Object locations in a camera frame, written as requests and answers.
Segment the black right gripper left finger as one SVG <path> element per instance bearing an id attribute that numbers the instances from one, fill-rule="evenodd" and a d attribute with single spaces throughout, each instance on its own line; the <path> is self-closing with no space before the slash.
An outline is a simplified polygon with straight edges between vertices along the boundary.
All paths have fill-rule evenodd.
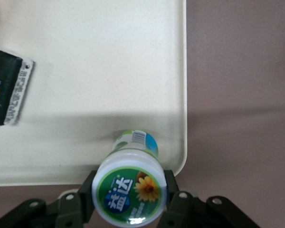
<path id="1" fill-rule="evenodd" d="M 82 228 L 95 209 L 92 200 L 92 182 L 96 171 L 91 171 L 76 192 L 64 193 L 47 205 L 47 228 Z"/>

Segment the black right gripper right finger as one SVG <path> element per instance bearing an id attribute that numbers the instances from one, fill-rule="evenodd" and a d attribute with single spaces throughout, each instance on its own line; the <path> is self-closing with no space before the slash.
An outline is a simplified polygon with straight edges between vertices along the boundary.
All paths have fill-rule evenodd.
<path id="1" fill-rule="evenodd" d="M 164 171 L 167 182 L 167 209 L 162 214 L 158 228 L 202 228 L 205 203 L 196 195 L 180 190 L 171 170 Z"/>

